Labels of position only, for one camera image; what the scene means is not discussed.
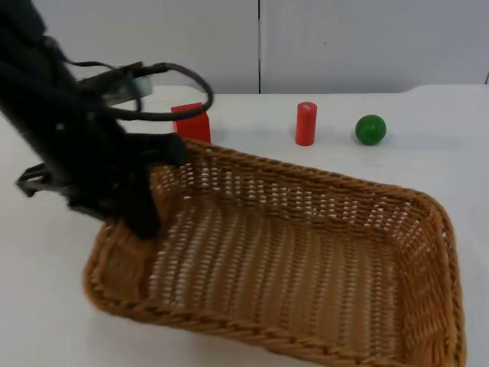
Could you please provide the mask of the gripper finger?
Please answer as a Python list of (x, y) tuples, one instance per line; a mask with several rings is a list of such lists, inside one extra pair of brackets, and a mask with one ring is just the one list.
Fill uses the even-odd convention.
[(160, 216), (144, 170), (131, 172), (121, 189), (121, 216), (140, 239), (152, 239), (160, 231)]
[(138, 160), (146, 166), (163, 164), (181, 167), (187, 162), (186, 143), (177, 133), (129, 134), (128, 143)]

